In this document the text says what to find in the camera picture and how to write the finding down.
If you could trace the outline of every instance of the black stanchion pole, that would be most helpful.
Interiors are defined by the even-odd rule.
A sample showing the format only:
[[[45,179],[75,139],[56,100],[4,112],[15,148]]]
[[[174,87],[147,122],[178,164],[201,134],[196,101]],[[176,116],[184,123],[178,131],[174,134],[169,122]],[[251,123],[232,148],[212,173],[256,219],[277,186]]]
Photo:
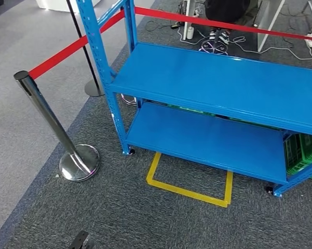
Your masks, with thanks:
[[[78,21],[76,20],[76,17],[75,16],[74,11],[72,10],[72,4],[70,3],[70,0],[66,0],[68,8],[69,8],[70,14],[72,15],[72,18],[74,22],[75,27],[76,28],[76,31],[78,34],[78,37],[82,37],[81,34],[81,30],[78,27]],[[84,91],[86,94],[92,97],[99,97],[99,96],[103,96],[104,95],[103,89],[98,84],[97,79],[96,78],[96,74],[94,73],[94,68],[91,65],[91,61],[90,60],[89,55],[88,54],[87,48],[85,46],[83,46],[83,51],[85,54],[85,57],[87,58],[88,64],[90,67],[90,70],[91,71],[92,77],[94,80],[90,81],[87,83],[84,87]]]

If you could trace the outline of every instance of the red retractable belt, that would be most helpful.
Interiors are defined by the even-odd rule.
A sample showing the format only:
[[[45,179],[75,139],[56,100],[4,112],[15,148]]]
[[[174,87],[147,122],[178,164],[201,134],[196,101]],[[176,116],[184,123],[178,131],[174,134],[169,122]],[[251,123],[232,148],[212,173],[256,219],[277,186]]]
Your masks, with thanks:
[[[125,12],[123,10],[111,17],[109,19],[106,24],[104,24],[103,27],[100,28],[100,33],[105,32],[108,30],[109,28],[115,25],[115,23],[122,20],[122,18],[125,17]],[[29,71],[29,75],[32,77],[33,79],[36,79],[60,62],[63,60],[71,56],[72,54],[78,51],[80,48],[82,48],[83,46],[85,46],[88,44],[88,39],[87,37],[82,36],[79,38],[78,40],[76,40],[72,44],[70,44],[68,47],[66,47],[63,49],[62,51],[54,54],[53,56],[40,64],[38,65],[32,70]]]
[[[226,22],[211,21],[211,20],[202,19],[202,18],[187,17],[184,15],[179,15],[179,14],[174,14],[174,13],[170,13],[170,12],[165,12],[165,11],[159,11],[159,10],[156,10],[156,9],[146,9],[146,8],[141,8],[141,7],[135,7],[135,13],[139,14],[139,15],[143,15],[143,16],[169,19],[169,20],[174,20],[174,21],[178,21],[178,22],[191,22],[191,23],[205,25],[205,26],[221,27],[223,29],[239,30],[239,31],[250,32],[250,33],[261,33],[261,34],[276,35],[276,36],[282,36],[282,37],[312,40],[312,37],[305,36],[305,35],[295,35],[295,34],[283,33],[283,32],[278,32],[278,31],[269,31],[269,30],[257,29],[255,27],[241,26],[241,25],[226,23]]]

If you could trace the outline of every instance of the sneaker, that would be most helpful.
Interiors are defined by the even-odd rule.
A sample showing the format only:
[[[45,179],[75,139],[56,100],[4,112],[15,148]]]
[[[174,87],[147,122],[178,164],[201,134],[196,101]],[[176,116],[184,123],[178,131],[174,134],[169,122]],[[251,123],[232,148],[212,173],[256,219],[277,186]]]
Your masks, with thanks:
[[[215,40],[215,39],[216,38],[216,32],[217,32],[217,30],[212,30],[212,31],[210,32],[210,37],[209,37],[209,39],[210,39],[210,40]],[[228,45],[228,44],[230,43],[230,34],[227,33],[227,32],[226,32],[226,31],[221,32],[221,33],[219,35],[219,39],[220,39],[221,41],[225,43],[226,45]]]

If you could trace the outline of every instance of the blue shelf board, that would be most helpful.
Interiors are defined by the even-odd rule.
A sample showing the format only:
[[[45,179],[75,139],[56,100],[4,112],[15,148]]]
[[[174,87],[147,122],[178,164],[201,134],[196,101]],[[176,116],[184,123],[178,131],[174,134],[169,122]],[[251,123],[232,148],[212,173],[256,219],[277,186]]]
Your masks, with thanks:
[[[287,182],[283,137],[277,130],[146,102],[126,140],[273,183]]]
[[[111,90],[312,134],[312,70],[137,44]]]

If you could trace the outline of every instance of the blue metal shelf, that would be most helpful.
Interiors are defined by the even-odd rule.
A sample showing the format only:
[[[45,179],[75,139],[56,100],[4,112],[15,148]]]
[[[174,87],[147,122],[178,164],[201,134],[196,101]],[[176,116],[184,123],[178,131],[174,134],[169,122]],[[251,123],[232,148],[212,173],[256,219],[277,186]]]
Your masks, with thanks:
[[[111,89],[312,134],[312,70],[305,68],[137,44]]]
[[[311,164],[286,180],[283,147],[283,136],[293,131],[312,135],[312,70],[139,44],[134,0],[119,0],[98,20],[91,0],[77,4],[124,154],[131,154],[131,145],[136,145],[278,183],[274,188],[275,196],[312,176]],[[115,75],[107,62],[100,26],[119,8],[125,11],[131,56]],[[137,97],[137,113],[128,134],[115,93]]]
[[[287,182],[280,131],[144,103],[127,142],[274,183]]]

